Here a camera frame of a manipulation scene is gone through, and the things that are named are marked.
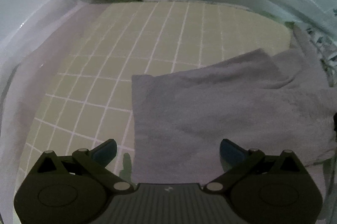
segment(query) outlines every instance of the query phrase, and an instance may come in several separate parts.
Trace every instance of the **gray towel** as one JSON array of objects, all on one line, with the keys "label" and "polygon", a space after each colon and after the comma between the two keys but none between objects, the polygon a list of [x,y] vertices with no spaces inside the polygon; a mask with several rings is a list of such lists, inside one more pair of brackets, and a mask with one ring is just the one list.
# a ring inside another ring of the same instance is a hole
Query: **gray towel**
[{"label": "gray towel", "polygon": [[202,69],[133,76],[132,105],[136,183],[209,182],[223,173],[223,138],[271,155],[291,149],[304,165],[336,149],[337,90],[298,47],[273,58],[256,50]]}]

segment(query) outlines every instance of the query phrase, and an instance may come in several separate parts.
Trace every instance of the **ribbed gray panel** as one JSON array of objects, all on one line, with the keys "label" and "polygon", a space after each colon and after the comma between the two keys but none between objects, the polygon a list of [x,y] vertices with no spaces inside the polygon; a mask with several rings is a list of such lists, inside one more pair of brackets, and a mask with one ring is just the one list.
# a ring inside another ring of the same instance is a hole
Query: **ribbed gray panel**
[{"label": "ribbed gray panel", "polygon": [[247,224],[220,195],[198,184],[140,184],[136,192],[112,199],[92,224]]}]

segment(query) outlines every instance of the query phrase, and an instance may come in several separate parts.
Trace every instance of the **white logo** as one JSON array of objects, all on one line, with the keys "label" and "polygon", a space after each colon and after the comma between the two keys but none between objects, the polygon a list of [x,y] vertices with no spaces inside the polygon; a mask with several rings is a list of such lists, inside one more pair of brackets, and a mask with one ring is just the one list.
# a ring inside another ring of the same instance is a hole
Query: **white logo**
[{"label": "white logo", "polygon": [[169,187],[165,188],[164,190],[167,191],[167,192],[170,192],[171,190],[173,190],[173,187],[169,186]]}]

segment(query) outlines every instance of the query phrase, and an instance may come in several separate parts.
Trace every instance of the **folded cloth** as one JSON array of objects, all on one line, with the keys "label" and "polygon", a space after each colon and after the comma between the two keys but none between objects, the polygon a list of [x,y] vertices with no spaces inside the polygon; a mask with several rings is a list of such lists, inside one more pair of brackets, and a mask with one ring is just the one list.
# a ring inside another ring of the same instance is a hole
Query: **folded cloth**
[{"label": "folded cloth", "polygon": [[304,165],[331,158],[337,89],[315,88],[327,86],[326,79],[315,83],[319,73],[293,48],[273,58],[259,49],[202,69],[133,76],[132,181],[207,183],[223,173],[223,138],[270,155],[291,149]]}]

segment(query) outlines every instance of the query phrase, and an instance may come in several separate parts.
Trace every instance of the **shower floor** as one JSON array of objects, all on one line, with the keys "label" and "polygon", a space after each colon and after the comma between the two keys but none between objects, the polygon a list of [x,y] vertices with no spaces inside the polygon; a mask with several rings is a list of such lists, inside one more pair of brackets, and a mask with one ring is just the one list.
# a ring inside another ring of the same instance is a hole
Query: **shower floor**
[{"label": "shower floor", "polygon": [[258,48],[275,55],[289,42],[285,26],[226,5],[112,4],[75,42],[51,81],[21,156],[17,186],[43,151],[69,155],[109,138],[118,154],[107,169],[130,175],[133,74],[197,69]]}]

